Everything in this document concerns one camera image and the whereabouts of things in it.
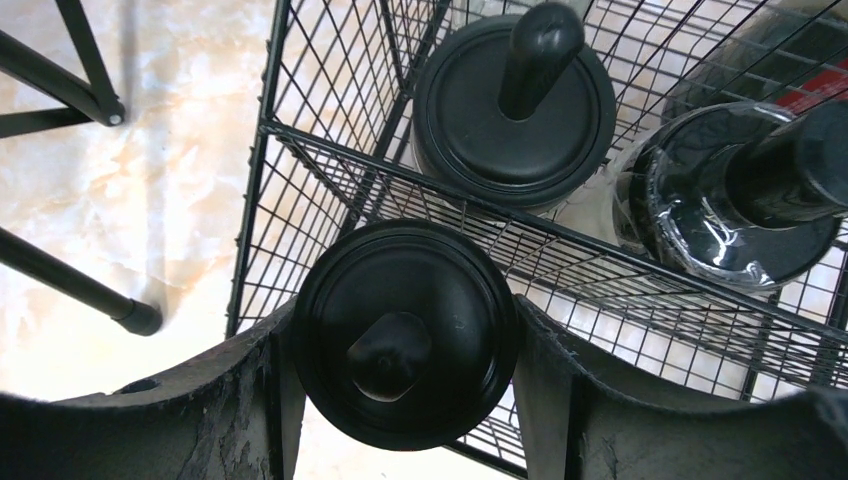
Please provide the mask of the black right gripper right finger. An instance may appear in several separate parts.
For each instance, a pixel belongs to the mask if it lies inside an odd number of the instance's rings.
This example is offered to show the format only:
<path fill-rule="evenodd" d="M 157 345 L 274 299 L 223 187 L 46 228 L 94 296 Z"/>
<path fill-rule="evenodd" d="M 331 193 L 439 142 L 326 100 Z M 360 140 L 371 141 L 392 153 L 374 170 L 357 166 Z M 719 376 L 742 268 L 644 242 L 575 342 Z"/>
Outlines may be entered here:
<path fill-rule="evenodd" d="M 766 403 L 648 373 L 568 332 L 523 296 L 513 390 L 532 479 L 843 479 L 847 394 Z"/>

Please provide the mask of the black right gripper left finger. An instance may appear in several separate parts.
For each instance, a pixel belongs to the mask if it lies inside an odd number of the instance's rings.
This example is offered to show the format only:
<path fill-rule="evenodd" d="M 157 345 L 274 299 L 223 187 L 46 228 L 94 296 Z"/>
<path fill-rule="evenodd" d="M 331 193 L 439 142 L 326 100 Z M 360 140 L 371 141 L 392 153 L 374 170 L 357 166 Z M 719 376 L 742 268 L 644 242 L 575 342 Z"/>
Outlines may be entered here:
<path fill-rule="evenodd" d="M 305 393 L 287 302 L 248 330 L 111 394 L 1 398 L 5 479 L 290 479 Z"/>

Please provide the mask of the black-lid jar white beads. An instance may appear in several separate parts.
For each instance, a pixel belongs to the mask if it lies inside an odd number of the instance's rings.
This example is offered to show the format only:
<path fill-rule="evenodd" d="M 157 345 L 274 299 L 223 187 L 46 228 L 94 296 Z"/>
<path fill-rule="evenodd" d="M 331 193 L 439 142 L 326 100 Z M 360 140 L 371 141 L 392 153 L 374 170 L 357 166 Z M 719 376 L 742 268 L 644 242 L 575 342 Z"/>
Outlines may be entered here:
<path fill-rule="evenodd" d="M 364 444 L 420 451 L 484 420 L 512 378 L 522 321 L 500 269 L 424 219 L 358 228 L 316 260 L 291 350 L 318 411 Z"/>

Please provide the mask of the shiny black-lid spice jar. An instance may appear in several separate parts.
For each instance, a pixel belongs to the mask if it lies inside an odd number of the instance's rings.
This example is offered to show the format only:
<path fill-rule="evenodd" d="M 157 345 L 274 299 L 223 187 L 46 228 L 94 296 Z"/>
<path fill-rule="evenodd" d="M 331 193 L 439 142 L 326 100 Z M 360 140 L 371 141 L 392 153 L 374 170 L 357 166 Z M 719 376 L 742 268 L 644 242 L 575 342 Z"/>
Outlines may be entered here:
<path fill-rule="evenodd" d="M 613 166 L 619 246 L 730 289 L 773 290 L 817 264 L 846 218 L 847 104 L 699 108 Z"/>

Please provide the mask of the black-lid clear jar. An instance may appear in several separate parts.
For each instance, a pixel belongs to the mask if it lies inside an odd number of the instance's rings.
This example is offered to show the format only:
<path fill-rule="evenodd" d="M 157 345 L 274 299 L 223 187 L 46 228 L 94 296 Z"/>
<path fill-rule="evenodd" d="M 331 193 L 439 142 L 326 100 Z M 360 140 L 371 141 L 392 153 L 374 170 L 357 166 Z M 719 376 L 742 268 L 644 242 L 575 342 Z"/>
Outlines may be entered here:
<path fill-rule="evenodd" d="M 569 5 L 482 18 L 448 35 L 415 86 L 418 169 L 498 206 L 544 215 L 604 163 L 610 77 Z"/>

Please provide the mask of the tall sauce bottle black cap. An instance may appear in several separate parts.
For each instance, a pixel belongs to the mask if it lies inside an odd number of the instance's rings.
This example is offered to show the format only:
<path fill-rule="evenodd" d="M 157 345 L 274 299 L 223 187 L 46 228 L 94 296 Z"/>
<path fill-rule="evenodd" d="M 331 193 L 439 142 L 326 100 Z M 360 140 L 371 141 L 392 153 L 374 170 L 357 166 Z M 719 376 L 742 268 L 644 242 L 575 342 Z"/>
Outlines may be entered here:
<path fill-rule="evenodd" d="M 769 1 L 677 82 L 661 118 L 737 101 L 800 115 L 846 98 L 847 3 Z"/>

